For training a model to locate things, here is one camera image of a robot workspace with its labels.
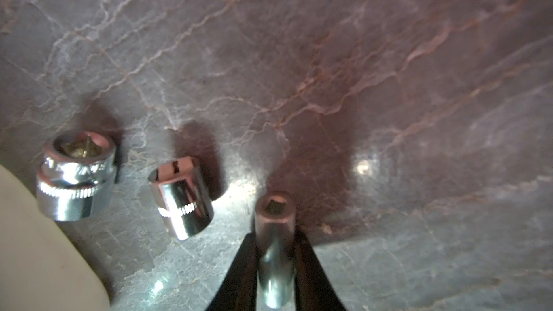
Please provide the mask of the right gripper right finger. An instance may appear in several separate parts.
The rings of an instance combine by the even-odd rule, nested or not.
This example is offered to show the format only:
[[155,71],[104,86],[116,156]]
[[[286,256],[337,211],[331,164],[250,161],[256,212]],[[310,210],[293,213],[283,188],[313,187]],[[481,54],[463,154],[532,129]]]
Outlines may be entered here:
[[331,285],[308,237],[295,232],[295,309],[346,310]]

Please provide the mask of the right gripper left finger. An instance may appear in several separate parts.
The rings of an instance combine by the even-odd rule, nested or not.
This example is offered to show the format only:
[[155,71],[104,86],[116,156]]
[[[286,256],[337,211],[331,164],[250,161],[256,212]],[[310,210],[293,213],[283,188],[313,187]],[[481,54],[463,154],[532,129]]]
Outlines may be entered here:
[[258,284],[256,236],[247,234],[206,310],[256,310]]

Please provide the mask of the long chrome deep socket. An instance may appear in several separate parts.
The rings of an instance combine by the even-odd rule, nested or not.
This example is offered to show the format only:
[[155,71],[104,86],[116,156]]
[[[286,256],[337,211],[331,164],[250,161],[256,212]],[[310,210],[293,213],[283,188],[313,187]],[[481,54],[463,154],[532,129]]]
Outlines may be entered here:
[[259,198],[254,226],[262,300],[278,310],[290,301],[295,279],[296,206],[292,198],[285,193]]

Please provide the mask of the short chrome socket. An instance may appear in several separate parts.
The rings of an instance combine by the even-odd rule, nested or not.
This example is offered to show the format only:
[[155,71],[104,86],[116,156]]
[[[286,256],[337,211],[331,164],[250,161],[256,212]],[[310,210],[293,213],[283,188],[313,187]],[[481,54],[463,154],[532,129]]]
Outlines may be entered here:
[[186,156],[162,164],[149,174],[148,183],[158,214],[175,239],[187,240],[212,222],[212,200],[199,158]]

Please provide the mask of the white plastic storage box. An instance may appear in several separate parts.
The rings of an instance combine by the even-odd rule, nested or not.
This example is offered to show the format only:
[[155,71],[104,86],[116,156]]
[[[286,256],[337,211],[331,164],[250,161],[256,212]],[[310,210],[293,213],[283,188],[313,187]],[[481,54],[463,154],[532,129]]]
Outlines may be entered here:
[[1,309],[110,309],[99,277],[5,168],[1,169]]

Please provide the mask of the stepped chrome socket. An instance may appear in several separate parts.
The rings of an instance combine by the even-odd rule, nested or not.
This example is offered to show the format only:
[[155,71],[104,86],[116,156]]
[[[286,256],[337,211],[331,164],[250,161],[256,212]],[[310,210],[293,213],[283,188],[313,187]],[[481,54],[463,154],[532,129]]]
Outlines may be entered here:
[[58,222],[100,213],[109,204],[117,176],[117,147],[97,132],[62,132],[44,145],[36,174],[40,212]]

